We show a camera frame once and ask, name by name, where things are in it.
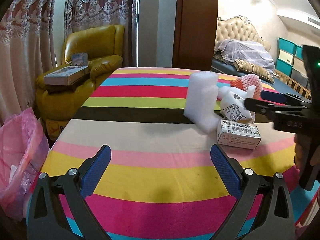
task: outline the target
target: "hand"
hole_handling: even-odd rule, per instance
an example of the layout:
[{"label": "hand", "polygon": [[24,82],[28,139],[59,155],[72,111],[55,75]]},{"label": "hand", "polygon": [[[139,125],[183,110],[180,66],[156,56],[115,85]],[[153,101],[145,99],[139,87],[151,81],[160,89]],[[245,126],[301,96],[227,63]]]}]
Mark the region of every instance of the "hand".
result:
[{"label": "hand", "polygon": [[[304,155],[303,153],[303,148],[300,144],[298,144],[298,135],[295,134],[294,135],[294,142],[296,144],[294,151],[296,153],[295,157],[294,157],[294,161],[296,163],[296,167],[297,169],[301,169],[302,168],[302,157]],[[310,161],[310,165],[314,166],[316,164],[320,163],[320,147],[318,147],[313,155],[313,157],[311,158]]]}]

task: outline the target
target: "teal storage bin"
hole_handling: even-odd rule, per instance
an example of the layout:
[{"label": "teal storage bin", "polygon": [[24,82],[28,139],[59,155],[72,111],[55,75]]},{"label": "teal storage bin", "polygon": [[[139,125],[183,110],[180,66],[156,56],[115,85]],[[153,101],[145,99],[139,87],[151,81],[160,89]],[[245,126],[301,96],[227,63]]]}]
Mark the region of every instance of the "teal storage bin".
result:
[{"label": "teal storage bin", "polygon": [[283,38],[279,38],[279,49],[282,49],[292,55],[296,54],[297,45],[292,41],[287,41]]},{"label": "teal storage bin", "polygon": [[282,59],[277,58],[276,69],[289,77],[291,76],[292,65],[283,61]]},{"label": "teal storage bin", "polygon": [[302,59],[302,47],[299,45],[296,45],[297,51],[296,51],[296,56],[300,59]]}]

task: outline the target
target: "striped tablecloth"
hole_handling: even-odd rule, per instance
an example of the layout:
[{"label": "striped tablecloth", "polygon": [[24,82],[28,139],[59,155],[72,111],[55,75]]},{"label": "striped tablecloth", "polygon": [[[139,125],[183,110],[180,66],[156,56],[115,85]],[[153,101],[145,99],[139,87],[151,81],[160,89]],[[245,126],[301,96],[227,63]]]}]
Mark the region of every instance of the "striped tablecloth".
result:
[{"label": "striped tablecloth", "polygon": [[[56,176],[79,167],[103,144],[111,147],[110,165],[86,201],[113,239],[208,240],[235,203],[210,160],[216,134],[203,134],[183,116],[192,72],[115,71],[79,109],[48,155],[42,171]],[[220,75],[218,86],[229,86],[234,78]],[[263,88],[273,90],[266,84]],[[271,123],[257,126],[262,140],[255,150],[225,151],[257,174],[282,172],[297,222],[319,184],[310,192],[298,186],[292,134],[272,130]],[[242,232],[250,228],[260,200],[256,198]],[[66,200],[61,201],[71,228],[81,234]]]}]

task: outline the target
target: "curtain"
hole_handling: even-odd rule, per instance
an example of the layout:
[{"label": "curtain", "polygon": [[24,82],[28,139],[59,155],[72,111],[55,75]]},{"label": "curtain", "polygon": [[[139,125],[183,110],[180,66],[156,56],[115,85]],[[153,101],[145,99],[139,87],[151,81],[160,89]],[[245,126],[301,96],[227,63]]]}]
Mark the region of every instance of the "curtain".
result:
[{"label": "curtain", "polygon": [[35,102],[35,79],[56,66],[54,0],[14,0],[0,21],[0,124]]},{"label": "curtain", "polygon": [[109,24],[124,26],[123,66],[136,66],[136,0],[67,0],[65,38]]}]

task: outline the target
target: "bed headboard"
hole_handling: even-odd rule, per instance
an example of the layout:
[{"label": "bed headboard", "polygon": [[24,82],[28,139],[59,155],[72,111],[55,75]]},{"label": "bed headboard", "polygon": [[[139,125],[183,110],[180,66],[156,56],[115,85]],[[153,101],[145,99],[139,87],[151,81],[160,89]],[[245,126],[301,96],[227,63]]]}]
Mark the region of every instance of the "bed headboard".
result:
[{"label": "bed headboard", "polygon": [[226,20],[218,17],[215,44],[225,39],[255,41],[261,43],[267,51],[271,49],[271,44],[260,38],[257,30],[247,17],[236,16]]}]

